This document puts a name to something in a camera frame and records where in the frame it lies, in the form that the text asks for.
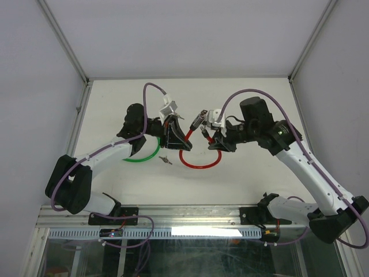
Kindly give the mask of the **green cable lock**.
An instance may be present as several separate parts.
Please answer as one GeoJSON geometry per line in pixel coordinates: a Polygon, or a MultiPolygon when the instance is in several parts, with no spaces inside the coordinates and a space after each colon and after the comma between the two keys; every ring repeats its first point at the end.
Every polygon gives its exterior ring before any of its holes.
{"type": "Polygon", "coordinates": [[[159,150],[160,150],[160,139],[157,138],[157,145],[156,145],[156,149],[149,155],[143,157],[143,158],[127,158],[127,159],[124,159],[125,162],[130,162],[130,163],[141,163],[141,162],[146,162],[146,161],[149,161],[150,159],[154,158],[158,153],[159,153],[159,150]]]}

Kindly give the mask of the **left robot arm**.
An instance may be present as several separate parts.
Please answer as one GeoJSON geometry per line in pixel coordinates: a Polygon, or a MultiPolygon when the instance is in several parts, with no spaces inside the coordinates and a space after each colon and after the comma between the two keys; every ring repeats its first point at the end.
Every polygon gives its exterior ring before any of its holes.
{"type": "Polygon", "coordinates": [[[108,224],[118,222],[120,202],[106,193],[92,191],[92,180],[138,153],[147,134],[157,137],[162,148],[190,151],[193,147],[182,132],[175,113],[164,120],[145,118],[144,106],[132,104],[127,108],[122,129],[108,145],[78,158],[63,155],[57,160],[45,189],[54,208],[67,210],[73,215],[81,211],[96,213],[108,224]]]}

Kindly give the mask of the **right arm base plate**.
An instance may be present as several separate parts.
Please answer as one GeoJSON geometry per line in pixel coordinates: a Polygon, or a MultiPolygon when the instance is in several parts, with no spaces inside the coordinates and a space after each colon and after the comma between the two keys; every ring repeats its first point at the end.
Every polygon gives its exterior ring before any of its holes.
{"type": "Polygon", "coordinates": [[[291,224],[290,220],[274,218],[267,208],[257,206],[240,207],[239,217],[241,225],[255,225],[262,227],[265,225],[291,224]]]}

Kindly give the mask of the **green cable lock keys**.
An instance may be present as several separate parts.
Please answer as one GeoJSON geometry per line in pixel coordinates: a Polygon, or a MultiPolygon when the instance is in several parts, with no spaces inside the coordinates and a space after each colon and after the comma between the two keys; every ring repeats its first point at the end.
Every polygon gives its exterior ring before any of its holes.
{"type": "Polygon", "coordinates": [[[164,163],[167,163],[167,164],[172,165],[172,162],[170,162],[166,156],[159,156],[159,158],[160,158],[164,163]]]}

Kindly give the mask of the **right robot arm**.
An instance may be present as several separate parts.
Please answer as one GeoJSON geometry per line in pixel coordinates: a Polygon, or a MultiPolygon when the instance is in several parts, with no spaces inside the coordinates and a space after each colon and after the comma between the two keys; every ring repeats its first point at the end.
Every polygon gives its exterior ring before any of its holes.
{"type": "Polygon", "coordinates": [[[368,208],[363,196],[353,196],[314,158],[301,134],[287,120],[275,121],[266,102],[252,97],[240,103],[243,120],[233,125],[219,109],[210,111],[207,127],[215,131],[210,150],[235,152],[241,143],[256,142],[285,164],[305,186],[314,203],[265,193],[256,210],[246,215],[254,225],[284,219],[308,227],[322,242],[333,243],[368,208]]]}

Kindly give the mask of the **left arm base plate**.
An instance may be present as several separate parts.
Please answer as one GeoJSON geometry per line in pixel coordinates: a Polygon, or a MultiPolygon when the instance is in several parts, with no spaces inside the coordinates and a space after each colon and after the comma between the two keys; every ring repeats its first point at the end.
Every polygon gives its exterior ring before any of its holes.
{"type": "Polygon", "coordinates": [[[121,217],[137,216],[139,208],[137,207],[118,207],[115,208],[108,216],[114,217],[109,219],[101,217],[96,214],[90,214],[88,224],[90,226],[120,226],[124,223],[124,226],[136,226],[138,224],[137,218],[121,219],[121,217]]]}

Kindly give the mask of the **red cable lock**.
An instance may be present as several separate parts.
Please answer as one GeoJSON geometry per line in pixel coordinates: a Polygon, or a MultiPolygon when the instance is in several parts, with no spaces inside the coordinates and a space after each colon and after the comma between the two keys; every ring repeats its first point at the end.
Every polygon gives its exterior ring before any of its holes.
{"type": "MultiPolygon", "coordinates": [[[[201,133],[202,133],[203,137],[207,140],[208,144],[212,142],[212,138],[211,138],[209,132],[206,130],[206,127],[205,127],[206,116],[207,116],[207,114],[205,116],[201,116],[200,114],[198,114],[196,116],[196,118],[191,123],[188,132],[185,135],[188,140],[190,140],[190,137],[194,133],[194,131],[196,131],[198,128],[200,128],[201,133]]],[[[211,169],[211,168],[217,166],[221,162],[222,157],[223,156],[222,156],[221,151],[217,151],[217,158],[214,162],[211,162],[211,163],[208,163],[208,164],[192,164],[192,163],[189,163],[185,160],[185,157],[183,155],[183,151],[182,150],[179,151],[179,160],[180,160],[180,162],[184,166],[186,166],[190,169],[193,169],[193,170],[211,169]]]]}

